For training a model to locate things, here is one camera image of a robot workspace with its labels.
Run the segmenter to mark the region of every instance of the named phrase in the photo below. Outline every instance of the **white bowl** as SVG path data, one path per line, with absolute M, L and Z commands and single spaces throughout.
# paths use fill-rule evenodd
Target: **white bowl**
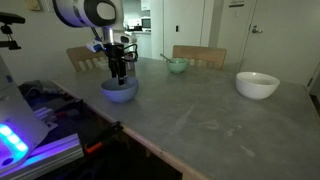
M 139 81 L 134 77 L 125 77 L 125 84 L 119 85 L 118 78 L 112 78 L 101 84 L 102 93 L 112 102 L 125 103 L 137 94 Z
M 240 72 L 236 78 L 239 93 L 250 99 L 265 99 L 269 97 L 279 84 L 279 79 L 256 72 Z

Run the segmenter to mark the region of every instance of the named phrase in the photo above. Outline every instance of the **tabletop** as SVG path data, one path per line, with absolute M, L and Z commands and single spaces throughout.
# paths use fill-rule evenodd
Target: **tabletop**
M 101 93 L 110 71 L 52 81 L 209 179 L 320 177 L 319 117 L 304 86 L 281 82 L 269 98 L 250 100 L 237 92 L 234 73 L 188 67 L 173 74 L 146 58 L 135 66 L 128 74 L 139 91 L 124 104 Z

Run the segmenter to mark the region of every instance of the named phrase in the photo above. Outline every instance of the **chair backrest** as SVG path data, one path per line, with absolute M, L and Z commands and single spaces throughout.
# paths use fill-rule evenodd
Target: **chair backrest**
M 77 72 L 96 68 L 98 61 L 106 60 L 103 52 L 94 53 L 84 46 L 69 48 L 67 54 Z
M 191 66 L 221 70 L 227 50 L 200 46 L 173 46 L 173 58 L 190 59 Z

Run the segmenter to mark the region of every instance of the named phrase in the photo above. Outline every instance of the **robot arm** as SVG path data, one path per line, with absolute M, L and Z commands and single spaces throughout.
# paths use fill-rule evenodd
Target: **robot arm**
M 135 43 L 124 33 L 122 0 L 53 0 L 59 19 L 70 27 L 102 27 L 111 43 Z
M 53 0 L 54 10 L 59 19 L 70 27 L 102 27 L 107 37 L 107 43 L 102 44 L 96 35 L 96 40 L 88 43 L 91 51 L 104 51 L 109 58 L 112 77 L 118 77 L 119 85 L 123 85 L 126 76 L 126 61 L 136 61 L 137 45 L 131 53 L 132 59 L 126 59 L 124 44 L 135 43 L 134 37 L 124 33 L 122 0 Z

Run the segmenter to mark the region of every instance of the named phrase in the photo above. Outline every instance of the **spoon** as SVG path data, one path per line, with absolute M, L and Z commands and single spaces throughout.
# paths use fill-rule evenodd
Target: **spoon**
M 165 58 L 167 60 L 167 62 L 169 63 L 173 63 L 173 61 L 171 61 L 169 58 L 167 58 L 165 55 L 163 55 L 162 53 L 160 53 L 160 56 Z

